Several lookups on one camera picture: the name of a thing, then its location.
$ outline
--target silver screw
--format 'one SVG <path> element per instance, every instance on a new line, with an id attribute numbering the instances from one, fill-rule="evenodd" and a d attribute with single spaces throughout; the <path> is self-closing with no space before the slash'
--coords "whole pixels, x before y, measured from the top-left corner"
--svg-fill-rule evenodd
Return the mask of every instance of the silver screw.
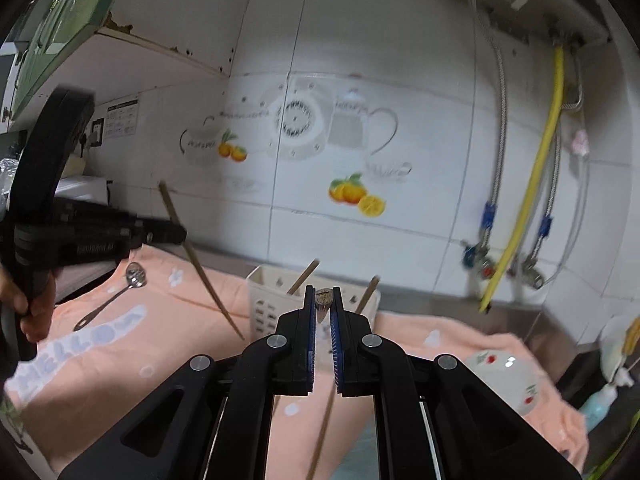
<path id="1" fill-rule="evenodd" d="M 196 372 L 201 372 L 209 368 L 211 364 L 211 359 L 209 359 L 206 355 L 196 355 L 190 362 L 189 366 L 191 370 L 195 370 Z"/>
<path id="2" fill-rule="evenodd" d="M 382 345 L 382 338 L 376 334 L 367 334 L 362 338 L 362 344 L 369 348 L 375 348 Z"/>
<path id="3" fill-rule="evenodd" d="M 458 361 L 451 355 L 441 355 L 438 357 L 438 366 L 443 370 L 453 370 L 453 368 L 458 366 Z"/>
<path id="4" fill-rule="evenodd" d="M 287 344 L 287 338 L 282 334 L 273 334 L 267 338 L 267 345 L 271 348 L 281 348 Z"/>

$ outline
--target white plastic basket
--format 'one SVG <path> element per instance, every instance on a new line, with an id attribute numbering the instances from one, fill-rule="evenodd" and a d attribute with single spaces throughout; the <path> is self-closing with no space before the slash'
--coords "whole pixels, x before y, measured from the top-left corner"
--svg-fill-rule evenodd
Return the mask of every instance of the white plastic basket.
<path id="1" fill-rule="evenodd" d="M 342 293 L 342 304 L 345 310 L 351 311 L 356 309 L 360 303 L 360 298 L 366 290 L 364 286 L 336 282 L 335 280 L 312 274 L 294 294 L 287 294 L 300 272 L 302 271 L 261 265 L 249 274 L 246 280 L 249 285 L 251 333 L 254 341 L 274 333 L 281 314 L 302 308 L 307 285 L 313 285 L 316 289 L 339 286 Z M 362 310 L 362 315 L 369 319 L 369 324 L 372 327 L 379 303 L 380 293 L 376 290 Z M 319 326 L 316 326 L 316 366 L 318 365 L 322 368 L 333 367 L 329 316 L 326 316 L 324 321 Z"/>

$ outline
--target yellow hose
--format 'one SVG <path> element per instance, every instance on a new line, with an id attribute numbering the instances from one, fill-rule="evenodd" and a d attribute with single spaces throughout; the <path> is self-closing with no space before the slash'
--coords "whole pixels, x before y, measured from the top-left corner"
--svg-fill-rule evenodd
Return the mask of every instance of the yellow hose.
<path id="1" fill-rule="evenodd" d="M 564 93 L 564 51 L 562 46 L 556 46 L 554 49 L 554 95 L 551 99 L 551 108 L 549 108 L 549 115 L 546 118 L 545 131 L 542 134 L 542 140 L 538 147 L 538 153 L 536 154 L 536 160 L 533 163 L 531 175 L 529 176 L 529 184 L 520 206 L 518 213 L 518 219 L 516 225 L 511 232 L 511 238 L 507 244 L 507 248 L 504 250 L 498 265 L 495 267 L 495 272 L 489 285 L 487 286 L 482 300 L 480 300 L 480 312 L 484 312 L 489 307 L 492 297 L 495 294 L 495 289 L 498 288 L 498 283 L 502 279 L 504 271 L 507 270 L 507 266 L 511 262 L 513 255 L 520 245 L 520 240 L 524 234 L 524 230 L 527 225 L 527 220 L 531 213 L 533 203 L 535 202 L 538 192 L 538 186 L 540 185 L 540 179 L 546 165 L 546 157 L 549 153 L 549 146 L 551 140 L 554 138 L 554 132 L 556 130 L 556 124 L 560 117 L 560 110 L 562 106 L 562 95 Z"/>

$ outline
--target metal spoon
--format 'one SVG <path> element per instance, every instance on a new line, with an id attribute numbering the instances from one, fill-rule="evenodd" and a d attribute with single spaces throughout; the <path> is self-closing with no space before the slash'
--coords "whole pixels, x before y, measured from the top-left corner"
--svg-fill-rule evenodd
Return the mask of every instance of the metal spoon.
<path id="1" fill-rule="evenodd" d="M 127 269 L 125 270 L 125 278 L 127 279 L 127 286 L 120 292 L 117 292 L 114 296 L 111 296 L 107 301 L 101 304 L 101 306 L 99 306 L 98 308 L 94 308 L 80 321 L 78 321 L 78 323 L 74 327 L 74 332 L 77 332 L 81 328 L 84 328 L 89 323 L 91 323 L 95 319 L 95 317 L 100 314 L 108 304 L 111 303 L 111 301 L 115 300 L 120 295 L 123 295 L 130 288 L 140 288 L 141 286 L 146 285 L 146 272 L 139 263 L 131 262 L 127 266 Z"/>

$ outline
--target white plate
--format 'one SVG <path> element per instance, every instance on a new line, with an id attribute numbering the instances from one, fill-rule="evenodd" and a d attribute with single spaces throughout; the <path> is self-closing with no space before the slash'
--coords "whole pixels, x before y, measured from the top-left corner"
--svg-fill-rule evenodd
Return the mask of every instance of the white plate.
<path id="1" fill-rule="evenodd" d="M 527 415 L 538 403 L 538 377 L 530 362 L 504 350 L 482 350 L 465 365 L 518 414 Z"/>

